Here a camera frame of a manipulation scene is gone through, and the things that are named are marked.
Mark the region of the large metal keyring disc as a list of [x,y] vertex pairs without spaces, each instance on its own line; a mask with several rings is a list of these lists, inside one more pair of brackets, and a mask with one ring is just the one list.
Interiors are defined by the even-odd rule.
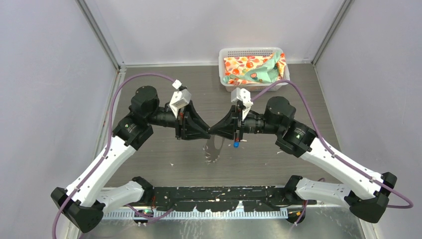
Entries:
[[221,136],[212,135],[203,146],[205,163],[216,163],[220,158],[221,150],[223,149],[225,138]]

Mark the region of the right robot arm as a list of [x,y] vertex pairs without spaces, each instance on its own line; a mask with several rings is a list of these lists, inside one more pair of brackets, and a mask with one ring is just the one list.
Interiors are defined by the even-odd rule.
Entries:
[[283,188],[288,203],[324,201],[345,207],[366,222],[379,222],[389,202],[389,189],[397,181],[394,174],[374,172],[347,158],[320,139],[315,130],[295,120],[296,108],[284,97],[270,98],[263,114],[250,111],[243,116],[243,111],[242,103],[233,105],[209,133],[232,139],[235,145],[246,133],[273,134],[283,152],[320,167],[338,180],[334,184],[293,175]]

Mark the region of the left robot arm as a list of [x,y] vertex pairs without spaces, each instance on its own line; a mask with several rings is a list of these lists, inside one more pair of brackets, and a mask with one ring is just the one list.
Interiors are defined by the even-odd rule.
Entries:
[[51,198],[81,232],[90,232],[105,214],[119,207],[135,202],[147,206],[153,202],[154,188],[142,177],[107,193],[103,187],[153,134],[155,125],[173,128],[180,140],[210,138],[209,126],[196,112],[187,88],[175,91],[164,107],[159,104],[154,87],[138,88],[131,99],[129,114],[118,122],[105,148],[72,184],[53,190]]

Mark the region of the white plastic basket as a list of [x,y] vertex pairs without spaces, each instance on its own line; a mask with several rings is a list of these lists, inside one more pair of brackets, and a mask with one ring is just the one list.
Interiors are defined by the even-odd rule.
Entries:
[[276,91],[290,80],[285,53],[278,47],[224,48],[218,57],[220,82],[228,92],[235,88],[261,91],[272,83]]

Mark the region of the floral patterned cloth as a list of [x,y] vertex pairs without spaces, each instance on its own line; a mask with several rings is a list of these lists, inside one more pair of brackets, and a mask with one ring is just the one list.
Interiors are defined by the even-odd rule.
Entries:
[[268,56],[225,57],[223,82],[230,85],[272,84],[284,78],[285,53],[274,52]]

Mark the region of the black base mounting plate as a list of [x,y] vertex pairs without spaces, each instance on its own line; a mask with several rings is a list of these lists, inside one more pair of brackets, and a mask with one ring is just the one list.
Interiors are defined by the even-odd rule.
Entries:
[[280,186],[155,187],[138,201],[142,206],[176,212],[233,212],[242,205],[247,212],[271,212],[302,206],[304,200]]

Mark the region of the aluminium frame rail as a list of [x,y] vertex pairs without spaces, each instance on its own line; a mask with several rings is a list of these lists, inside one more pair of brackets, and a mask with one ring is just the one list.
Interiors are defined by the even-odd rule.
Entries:
[[[305,201],[305,203],[314,204],[316,203],[316,200],[311,201]],[[129,206],[131,204],[140,205],[138,202],[127,204],[126,206]],[[159,209],[154,209],[152,207],[149,207],[151,209],[151,213],[154,214],[156,217],[165,217],[169,215],[171,212],[175,213],[176,215],[181,214],[187,214],[188,217],[196,217],[196,218],[235,218],[235,217],[247,217],[247,216],[253,216],[258,213],[263,213],[264,216],[270,217],[276,213],[280,213],[283,218],[287,219],[288,221],[292,222],[294,220],[301,221],[305,217],[305,211],[299,210],[298,206],[288,206],[284,208],[280,208],[276,211],[271,212],[247,212],[242,205],[238,206],[233,212],[211,212],[210,210],[206,210],[205,212],[199,212],[198,210],[194,209],[192,212],[176,212],[172,209],[169,209],[167,211],[162,211]]]

